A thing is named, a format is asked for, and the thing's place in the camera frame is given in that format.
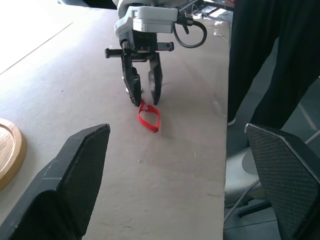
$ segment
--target gray floor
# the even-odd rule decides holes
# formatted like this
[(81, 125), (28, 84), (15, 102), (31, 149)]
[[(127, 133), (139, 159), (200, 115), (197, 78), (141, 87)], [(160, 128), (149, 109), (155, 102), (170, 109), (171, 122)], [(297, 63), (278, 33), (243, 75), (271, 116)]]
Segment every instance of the gray floor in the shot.
[[(227, 15), (228, 21), (232, 22), (232, 14)], [(231, 156), (247, 146), (247, 136), (244, 127), (252, 117), (252, 114), (266, 92), (277, 59), (278, 41), (275, 42), (271, 55), (262, 66), (253, 84), (246, 95), (237, 113), (236, 122), (227, 130), (227, 155)], [(282, 130), (294, 134), (306, 141), (320, 129), (320, 79), (317, 79), (309, 88), (300, 104)], [(320, 157), (320, 138), (313, 141), (309, 147)], [(236, 213), (231, 215), (224, 226), (224, 240), (280, 240), (276, 216), (272, 208), (253, 213), (239, 218)]]

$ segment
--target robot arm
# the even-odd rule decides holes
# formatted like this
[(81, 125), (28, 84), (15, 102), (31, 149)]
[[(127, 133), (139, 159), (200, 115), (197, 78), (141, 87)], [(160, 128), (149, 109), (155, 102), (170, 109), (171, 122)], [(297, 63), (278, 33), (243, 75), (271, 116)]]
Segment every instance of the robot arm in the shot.
[[(157, 104), (161, 95), (162, 69), (159, 51), (173, 51), (173, 42), (157, 42), (158, 33), (174, 33), (177, 41), (185, 48), (201, 46), (207, 38), (205, 26), (192, 18), (180, 16), (173, 3), (179, 1), (163, 0), (161, 4), (153, 0), (113, 0), (117, 5), (119, 20), (114, 25), (115, 35), (119, 38), (121, 49), (105, 50), (106, 58), (121, 58), (123, 80), (128, 89), (130, 99), (135, 106), (141, 103), (141, 83), (133, 62), (150, 63), (148, 73), (153, 104)], [(175, 24), (198, 26), (203, 31), (202, 41), (195, 45), (186, 45), (178, 37)]]

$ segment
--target wooden board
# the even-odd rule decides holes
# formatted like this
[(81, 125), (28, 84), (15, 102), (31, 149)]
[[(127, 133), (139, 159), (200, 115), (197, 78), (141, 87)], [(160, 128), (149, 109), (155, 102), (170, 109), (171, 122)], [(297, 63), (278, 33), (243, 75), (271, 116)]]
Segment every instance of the wooden board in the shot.
[(14, 178), (25, 160), (26, 141), (10, 121), (0, 118), (0, 191)]

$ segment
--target metal stand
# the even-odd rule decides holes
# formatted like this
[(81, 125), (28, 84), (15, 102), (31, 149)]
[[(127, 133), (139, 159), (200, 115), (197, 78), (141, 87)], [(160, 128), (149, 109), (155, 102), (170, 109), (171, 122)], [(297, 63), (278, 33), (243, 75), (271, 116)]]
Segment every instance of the metal stand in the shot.
[(271, 206), (270, 201), (266, 200), (261, 203), (255, 204), (253, 206), (246, 207), (245, 209), (239, 210), (237, 215), (239, 218), (242, 218), (243, 216), (253, 214), (253, 213), (256, 213), (256, 212), (259, 212), (261, 210), (268, 209), (271, 207), (272, 206)]

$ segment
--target person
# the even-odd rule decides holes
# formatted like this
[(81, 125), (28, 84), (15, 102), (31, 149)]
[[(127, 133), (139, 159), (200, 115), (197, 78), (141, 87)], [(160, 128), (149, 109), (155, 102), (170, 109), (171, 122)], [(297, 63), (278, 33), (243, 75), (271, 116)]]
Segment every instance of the person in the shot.
[(320, 75), (320, 0), (227, 1), (234, 5), (228, 123), (279, 37), (270, 86), (250, 122), (281, 129)]

